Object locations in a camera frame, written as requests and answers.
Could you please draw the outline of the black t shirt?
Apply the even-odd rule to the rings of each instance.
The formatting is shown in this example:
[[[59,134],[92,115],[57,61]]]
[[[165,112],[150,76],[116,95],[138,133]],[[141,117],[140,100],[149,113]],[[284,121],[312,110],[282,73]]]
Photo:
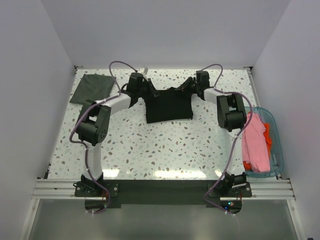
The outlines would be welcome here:
[[[173,120],[192,120],[192,99],[175,91],[174,87],[160,90],[158,97],[145,97],[145,117],[148,124]]]

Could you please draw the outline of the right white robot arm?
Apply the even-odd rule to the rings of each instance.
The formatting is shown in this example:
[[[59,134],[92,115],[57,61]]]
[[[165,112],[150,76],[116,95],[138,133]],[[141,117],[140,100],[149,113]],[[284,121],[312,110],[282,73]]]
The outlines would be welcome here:
[[[216,105],[217,123],[224,132],[226,149],[230,153],[221,176],[205,196],[208,197],[212,191],[222,196],[235,196],[247,184],[242,151],[242,135],[247,122],[243,100],[247,98],[239,92],[222,91],[215,85],[210,86],[210,75],[204,70],[197,71],[196,77],[189,77],[175,90],[188,97],[197,95]]]

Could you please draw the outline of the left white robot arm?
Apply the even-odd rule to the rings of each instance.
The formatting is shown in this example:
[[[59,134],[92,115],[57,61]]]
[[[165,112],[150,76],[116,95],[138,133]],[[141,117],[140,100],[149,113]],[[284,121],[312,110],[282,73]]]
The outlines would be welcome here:
[[[118,95],[97,101],[87,100],[81,109],[69,140],[84,146],[84,173],[80,182],[92,196],[108,192],[103,183],[101,145],[107,137],[111,116],[133,107],[140,98],[159,95],[147,74],[145,67],[133,72]]]

